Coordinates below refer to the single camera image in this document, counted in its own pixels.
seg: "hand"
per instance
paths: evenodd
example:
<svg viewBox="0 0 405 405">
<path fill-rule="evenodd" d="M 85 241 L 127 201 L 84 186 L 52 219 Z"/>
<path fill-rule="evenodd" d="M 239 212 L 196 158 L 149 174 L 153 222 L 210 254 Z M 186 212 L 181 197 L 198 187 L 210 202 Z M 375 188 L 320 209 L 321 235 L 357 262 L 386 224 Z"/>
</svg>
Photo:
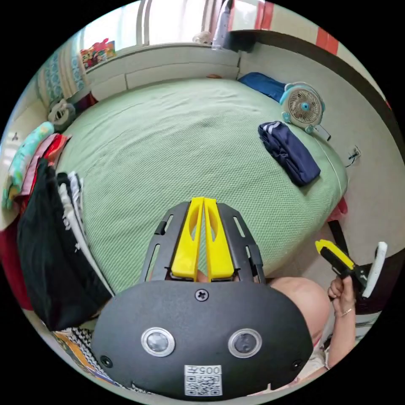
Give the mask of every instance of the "hand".
<svg viewBox="0 0 405 405">
<path fill-rule="evenodd" d="M 354 310 L 356 299 L 354 297 L 353 280 L 350 276 L 343 280 L 338 276 L 332 281 L 328 295 L 333 298 L 332 304 L 337 316 L 342 316 L 350 308 Z"/>
</svg>

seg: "red cloth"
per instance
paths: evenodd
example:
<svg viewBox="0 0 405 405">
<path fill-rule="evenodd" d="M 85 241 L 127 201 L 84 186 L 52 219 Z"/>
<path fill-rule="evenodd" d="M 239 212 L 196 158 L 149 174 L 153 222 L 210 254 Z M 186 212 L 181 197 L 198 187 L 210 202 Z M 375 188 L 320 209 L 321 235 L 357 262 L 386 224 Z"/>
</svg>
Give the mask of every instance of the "red cloth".
<svg viewBox="0 0 405 405">
<path fill-rule="evenodd" d="M 61 153 L 63 152 L 63 149 L 64 149 L 66 143 L 69 141 L 69 139 L 70 139 L 70 136 L 56 134 L 54 140 L 49 145 L 48 149 L 46 150 L 46 152 L 44 153 L 44 155 L 42 157 L 44 157 L 45 159 L 48 159 L 48 161 L 51 164 L 57 163 L 59 160 L 59 157 L 60 157 Z M 35 175 L 34 175 L 34 179 L 32 180 L 30 194 L 16 199 L 16 201 L 20 204 L 20 214 L 21 215 L 24 213 L 25 208 L 27 208 L 27 204 L 28 204 L 28 201 L 32 194 L 32 191 L 34 189 L 36 180 L 37 180 L 37 171 L 35 170 Z"/>
<path fill-rule="evenodd" d="M 329 215 L 328 222 L 341 219 L 344 215 L 347 214 L 347 204 L 344 197 L 339 201 L 338 205 Z"/>
<path fill-rule="evenodd" d="M 17 249 L 17 224 L 19 216 L 0 232 L 0 260 L 11 290 L 21 308 L 32 311 L 22 275 Z"/>
</svg>

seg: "electric fan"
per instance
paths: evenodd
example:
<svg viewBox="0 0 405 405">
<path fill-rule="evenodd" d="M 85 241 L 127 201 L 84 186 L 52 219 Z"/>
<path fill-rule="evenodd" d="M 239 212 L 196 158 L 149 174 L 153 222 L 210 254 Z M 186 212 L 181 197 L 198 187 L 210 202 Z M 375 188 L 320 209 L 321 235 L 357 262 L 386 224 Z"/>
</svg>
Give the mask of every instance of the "electric fan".
<svg viewBox="0 0 405 405">
<path fill-rule="evenodd" d="M 283 120 L 303 128 L 307 134 L 311 134 L 314 126 L 321 122 L 325 111 L 321 96 L 304 82 L 286 84 L 280 104 Z"/>
</svg>

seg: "qr code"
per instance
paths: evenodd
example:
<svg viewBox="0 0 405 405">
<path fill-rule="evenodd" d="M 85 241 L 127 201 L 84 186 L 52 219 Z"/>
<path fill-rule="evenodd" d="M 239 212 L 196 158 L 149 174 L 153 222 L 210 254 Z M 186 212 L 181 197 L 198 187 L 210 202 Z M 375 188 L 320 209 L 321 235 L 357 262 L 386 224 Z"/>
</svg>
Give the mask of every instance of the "qr code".
<svg viewBox="0 0 405 405">
<path fill-rule="evenodd" d="M 214 397 L 222 395 L 220 375 L 186 375 L 186 395 Z"/>
<path fill-rule="evenodd" d="M 194 397 L 222 395 L 221 374 L 221 366 L 185 366 L 185 394 Z"/>
</svg>

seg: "green bedsheet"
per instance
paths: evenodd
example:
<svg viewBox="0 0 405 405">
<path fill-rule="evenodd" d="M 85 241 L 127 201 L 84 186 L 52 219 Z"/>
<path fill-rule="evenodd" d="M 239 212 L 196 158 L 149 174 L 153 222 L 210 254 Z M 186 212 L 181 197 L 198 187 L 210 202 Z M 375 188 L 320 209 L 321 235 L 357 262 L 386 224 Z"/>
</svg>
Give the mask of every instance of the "green bedsheet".
<svg viewBox="0 0 405 405">
<path fill-rule="evenodd" d="M 89 247 L 116 293 L 137 282 L 166 210 L 192 197 L 241 212 L 266 275 L 322 227 L 346 191 L 346 170 L 326 142 L 318 139 L 330 162 L 314 138 L 290 126 L 321 169 L 310 186 L 294 186 L 257 133 L 280 119 L 276 101 L 236 81 L 203 78 L 119 94 L 69 127 L 58 171 L 84 178 Z"/>
</svg>

